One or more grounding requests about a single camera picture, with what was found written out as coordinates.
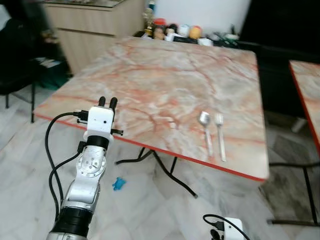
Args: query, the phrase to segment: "red table edge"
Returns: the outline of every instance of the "red table edge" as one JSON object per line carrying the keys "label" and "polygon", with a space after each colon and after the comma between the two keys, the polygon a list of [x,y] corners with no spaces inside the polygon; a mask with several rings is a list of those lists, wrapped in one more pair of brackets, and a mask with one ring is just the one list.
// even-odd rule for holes
{"label": "red table edge", "polygon": [[291,62],[289,62],[289,68],[290,68],[290,71],[291,71],[291,75],[292,75],[292,78],[293,78],[293,82],[294,82],[295,88],[296,88],[296,90],[298,92],[298,95],[299,95],[299,98],[300,98],[300,102],[302,104],[306,119],[308,121],[308,125],[309,125],[309,128],[311,130],[312,137],[313,137],[313,139],[315,141],[315,147],[316,147],[316,149],[318,151],[318,154],[319,154],[319,157],[320,157],[320,139],[318,138],[316,130],[315,130],[315,127],[312,124],[312,121],[311,121],[311,118],[310,118],[310,115],[309,115],[309,112],[308,112],[308,109],[307,109],[307,105],[306,105],[306,103],[304,101],[304,96],[302,95],[302,92],[301,92],[300,86],[298,84],[298,81],[297,81],[297,78],[296,78],[296,74],[295,74],[295,71],[294,71],[294,69],[292,67],[292,63]]}
{"label": "red table edge", "polygon": [[[43,115],[38,114],[38,113],[35,113],[34,115],[37,116],[38,118],[41,118],[41,119],[46,119],[46,120],[49,120],[49,121],[52,120],[52,118],[47,117],[47,116],[43,116]],[[63,120],[57,120],[55,122],[56,123],[60,123],[60,124],[64,124],[64,125],[67,125],[67,126],[70,126],[70,127],[78,128],[78,129],[81,129],[81,130],[86,130],[86,128],[83,127],[83,126],[74,125],[72,123],[68,123],[68,122],[63,121]],[[118,139],[118,140],[121,140],[123,142],[127,142],[127,143],[130,143],[130,144],[134,144],[134,145],[138,145],[138,146],[147,148],[147,149],[151,149],[151,150],[155,150],[155,151],[158,151],[158,152],[161,152],[161,153],[165,153],[165,154],[168,154],[168,155],[171,155],[171,156],[174,156],[174,157],[178,157],[180,159],[185,159],[185,160],[197,163],[197,164],[205,165],[207,167],[218,169],[218,170],[221,170],[221,171],[224,171],[224,172],[227,172],[227,173],[239,176],[239,177],[243,177],[243,178],[246,178],[246,179],[253,180],[253,181],[264,182],[264,181],[267,180],[267,178],[260,178],[260,177],[251,176],[251,175],[248,175],[248,174],[245,174],[245,173],[242,173],[242,172],[238,172],[238,171],[231,170],[231,169],[228,169],[228,168],[225,168],[225,167],[222,167],[222,166],[214,165],[214,164],[209,163],[209,162],[200,161],[200,160],[197,160],[197,159],[194,159],[194,158],[191,158],[191,157],[187,157],[187,156],[183,156],[183,155],[180,155],[180,154],[176,154],[176,153],[173,153],[173,152],[170,152],[170,151],[167,151],[167,150],[163,150],[163,149],[160,149],[160,148],[157,148],[157,147],[154,147],[154,146],[148,146],[146,144],[142,144],[142,143],[139,143],[139,142],[136,142],[136,141],[133,141],[133,140],[125,139],[125,138],[122,138],[122,137],[119,137],[119,136],[114,136],[114,138]]]}

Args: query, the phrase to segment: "wooden cabinet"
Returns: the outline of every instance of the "wooden cabinet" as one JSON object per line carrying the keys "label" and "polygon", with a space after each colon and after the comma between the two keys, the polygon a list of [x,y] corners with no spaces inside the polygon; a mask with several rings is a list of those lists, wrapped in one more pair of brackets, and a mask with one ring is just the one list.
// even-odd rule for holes
{"label": "wooden cabinet", "polygon": [[116,39],[143,29],[144,0],[124,0],[115,7],[45,3],[73,74],[78,73]]}

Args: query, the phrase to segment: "black chair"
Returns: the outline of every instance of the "black chair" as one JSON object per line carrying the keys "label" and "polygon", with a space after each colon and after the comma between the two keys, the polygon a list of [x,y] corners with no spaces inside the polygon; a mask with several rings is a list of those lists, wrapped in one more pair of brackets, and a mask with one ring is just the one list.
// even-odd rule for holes
{"label": "black chair", "polygon": [[[35,82],[46,69],[34,58],[35,38],[19,20],[10,19],[0,31],[0,95],[5,95],[9,108],[9,94],[31,104],[31,122],[34,122]],[[31,85],[31,100],[17,95],[16,91]]]}

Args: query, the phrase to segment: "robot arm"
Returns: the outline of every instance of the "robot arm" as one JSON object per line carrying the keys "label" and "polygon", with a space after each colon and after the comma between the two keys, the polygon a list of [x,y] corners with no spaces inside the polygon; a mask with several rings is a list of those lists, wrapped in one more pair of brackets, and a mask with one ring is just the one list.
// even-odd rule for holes
{"label": "robot arm", "polygon": [[106,170],[106,152],[113,143],[112,129],[117,99],[111,99],[110,107],[105,108],[106,99],[101,97],[98,106],[87,113],[87,130],[83,135],[86,141],[76,163],[76,176],[70,184],[61,205],[61,211],[47,240],[86,240],[89,224],[95,212],[100,192],[100,179]]}

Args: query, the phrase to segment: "blue toy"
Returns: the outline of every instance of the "blue toy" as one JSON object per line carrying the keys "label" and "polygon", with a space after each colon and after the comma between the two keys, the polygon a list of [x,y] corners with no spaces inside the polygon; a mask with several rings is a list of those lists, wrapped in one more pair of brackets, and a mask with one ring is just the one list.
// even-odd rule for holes
{"label": "blue toy", "polygon": [[117,191],[122,188],[122,186],[126,183],[126,180],[124,180],[121,177],[117,177],[114,184],[112,184],[113,190]]}

